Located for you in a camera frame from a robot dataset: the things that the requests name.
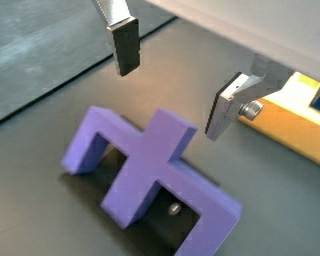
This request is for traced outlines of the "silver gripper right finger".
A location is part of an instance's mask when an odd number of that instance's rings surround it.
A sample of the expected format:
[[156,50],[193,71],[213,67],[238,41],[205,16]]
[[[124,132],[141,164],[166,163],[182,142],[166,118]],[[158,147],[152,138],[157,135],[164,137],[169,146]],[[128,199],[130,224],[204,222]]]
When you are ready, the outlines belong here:
[[293,70],[283,64],[260,55],[254,57],[249,74],[237,72],[216,93],[205,125],[210,140],[217,139],[238,117],[254,120],[264,107],[258,99],[277,92],[292,74]]

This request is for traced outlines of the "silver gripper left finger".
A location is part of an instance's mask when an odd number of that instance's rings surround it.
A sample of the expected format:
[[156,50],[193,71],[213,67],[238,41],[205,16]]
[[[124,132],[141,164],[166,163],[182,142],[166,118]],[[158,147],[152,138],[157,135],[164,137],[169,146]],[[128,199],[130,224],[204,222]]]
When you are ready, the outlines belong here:
[[138,19],[130,15],[125,0],[91,0],[106,24],[108,41],[120,76],[140,66]]

